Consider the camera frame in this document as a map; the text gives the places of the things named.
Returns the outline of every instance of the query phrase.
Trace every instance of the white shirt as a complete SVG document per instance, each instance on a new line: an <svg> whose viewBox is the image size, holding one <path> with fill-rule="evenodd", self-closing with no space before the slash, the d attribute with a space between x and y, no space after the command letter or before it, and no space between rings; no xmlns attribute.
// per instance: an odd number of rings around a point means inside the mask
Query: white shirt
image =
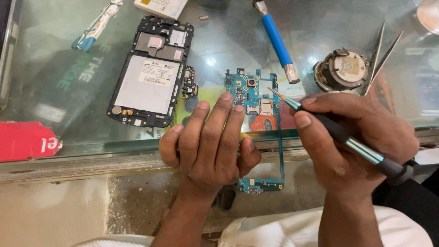
<svg viewBox="0 0 439 247"><path fill-rule="evenodd" d="M405 214L374 206L385 247L433 247L426 231ZM222 233L218 247L317 247L323 208L233 221ZM149 247L154 237L108 235L73 247Z"/></svg>

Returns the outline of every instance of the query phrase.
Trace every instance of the person's left hand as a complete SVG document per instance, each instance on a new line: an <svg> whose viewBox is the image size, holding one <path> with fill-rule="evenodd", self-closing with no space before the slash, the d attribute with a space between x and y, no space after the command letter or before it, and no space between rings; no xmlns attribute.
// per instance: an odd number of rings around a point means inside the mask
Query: person's left hand
<svg viewBox="0 0 439 247"><path fill-rule="evenodd" d="M232 109L232 102L232 95L223 93L207 121L210 104L199 102L186 127L176 125L160 139L163 162L182 171L202 190L216 193L221 186L236 183L261 161L251 138L242 139L239 146L244 108L237 105Z"/></svg>

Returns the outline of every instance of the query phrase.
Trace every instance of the fingernail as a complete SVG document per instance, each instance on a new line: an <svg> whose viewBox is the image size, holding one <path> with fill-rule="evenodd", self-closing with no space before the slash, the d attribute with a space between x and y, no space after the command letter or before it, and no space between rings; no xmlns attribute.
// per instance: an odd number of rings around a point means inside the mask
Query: fingernail
<svg viewBox="0 0 439 247"><path fill-rule="evenodd" d="M316 101L317 98L307 98L302 100L302 104L305 105L311 105L312 103L314 103Z"/></svg>
<svg viewBox="0 0 439 247"><path fill-rule="evenodd" d="M306 126L311 124L311 119L309 118L309 116L302 114L300 116L295 116L296 119L296 127L298 129L302 129L305 128Z"/></svg>
<svg viewBox="0 0 439 247"><path fill-rule="evenodd" d="M173 129L173 131L176 133L180 133L182 130L183 130L183 125L181 125L181 124L176 125Z"/></svg>
<svg viewBox="0 0 439 247"><path fill-rule="evenodd" d="M229 94L229 93L223 93L223 94L221 95L221 98L222 98L223 100L230 100L230 99L232 98L232 95Z"/></svg>
<svg viewBox="0 0 439 247"><path fill-rule="evenodd" d="M207 110L209 109L209 103L206 101L201 101L200 103L198 103L198 107L200 109Z"/></svg>
<svg viewBox="0 0 439 247"><path fill-rule="evenodd" d="M250 146L248 146L248 150L250 152L253 152L253 149L255 149L255 145L253 145L253 141L252 141L252 142L250 142Z"/></svg>
<svg viewBox="0 0 439 247"><path fill-rule="evenodd" d="M235 111L243 112L244 111L244 107L242 107L241 105L237 105L237 106L235 106Z"/></svg>

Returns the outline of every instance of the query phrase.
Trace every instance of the hand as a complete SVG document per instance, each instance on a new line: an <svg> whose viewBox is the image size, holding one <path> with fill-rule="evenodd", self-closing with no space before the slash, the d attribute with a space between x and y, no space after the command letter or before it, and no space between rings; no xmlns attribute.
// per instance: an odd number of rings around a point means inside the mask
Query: hand
<svg viewBox="0 0 439 247"><path fill-rule="evenodd" d="M353 137L399 164L413 158L419 150L413 126L369 98L346 93L321 94L303 100L302 105L311 112L346 117L339 124ZM316 178L328 194L370 196L385 179L365 158L345 145L334 143L313 115L305 111L290 113L295 117L303 146L313 160Z"/></svg>
<svg viewBox="0 0 439 247"><path fill-rule="evenodd" d="M232 95L223 93L206 121L210 104L200 101L186 127L176 125L160 139L158 149L163 162L182 171L202 190L217 193L221 186L236 183L261 161L251 138L242 139L239 145L244 108L237 105L231 109L232 102Z"/></svg>

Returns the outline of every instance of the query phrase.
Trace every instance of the precision screwdriver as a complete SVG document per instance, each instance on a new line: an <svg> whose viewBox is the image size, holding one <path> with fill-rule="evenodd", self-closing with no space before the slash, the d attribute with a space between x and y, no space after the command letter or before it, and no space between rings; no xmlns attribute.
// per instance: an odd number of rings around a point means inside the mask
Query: precision screwdriver
<svg viewBox="0 0 439 247"><path fill-rule="evenodd" d="M279 92L270 89L274 94L279 96L282 100L284 100L287 105L293 108L296 112L298 111L306 111L313 114L325 128L328 130L331 137L340 142L344 143L346 146L350 147L352 150L360 154L362 157L367 159L369 162L374 164L378 170L387 176L387 181L391 185L400 185L405 182L410 176L413 174L413 167L403 164L400 165L389 158L384 157L382 154L372 150L368 146L364 145L360 141L356 140L354 137L350 136L346 131L340 126L338 123L329 119L325 114L322 113L312 113L307 111L302 107L302 104L298 101L295 101L292 98L288 98Z"/></svg>

